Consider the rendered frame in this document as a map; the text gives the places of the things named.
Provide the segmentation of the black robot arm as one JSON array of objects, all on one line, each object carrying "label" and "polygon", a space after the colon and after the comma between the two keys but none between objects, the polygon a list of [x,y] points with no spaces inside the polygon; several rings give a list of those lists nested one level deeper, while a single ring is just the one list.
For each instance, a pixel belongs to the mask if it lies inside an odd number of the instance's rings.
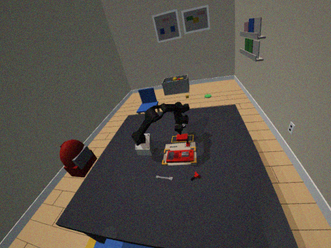
[{"label": "black robot arm", "polygon": [[[163,112],[159,116],[156,113],[155,109],[160,109],[160,108]],[[132,133],[131,138],[133,139],[136,146],[145,143],[144,133],[147,131],[151,123],[161,119],[164,113],[171,111],[174,114],[174,117],[180,117],[182,113],[185,113],[188,110],[190,110],[190,106],[188,103],[184,105],[182,105],[180,102],[176,102],[175,104],[162,103],[161,105],[154,105],[145,112],[145,120],[141,124],[140,128],[136,132]],[[180,119],[180,124],[182,123],[188,124],[188,120],[189,120],[188,115],[185,115],[182,117],[182,119]]]}]

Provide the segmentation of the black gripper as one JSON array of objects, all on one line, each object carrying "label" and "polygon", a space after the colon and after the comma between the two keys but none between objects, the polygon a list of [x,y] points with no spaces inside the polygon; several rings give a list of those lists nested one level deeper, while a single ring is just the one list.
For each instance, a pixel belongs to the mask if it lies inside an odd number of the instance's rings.
[{"label": "black gripper", "polygon": [[176,120],[176,125],[175,126],[175,131],[177,131],[180,135],[182,134],[183,131],[183,125],[180,124],[180,119],[182,119],[183,115],[181,115],[180,117],[174,117],[174,119]]}]

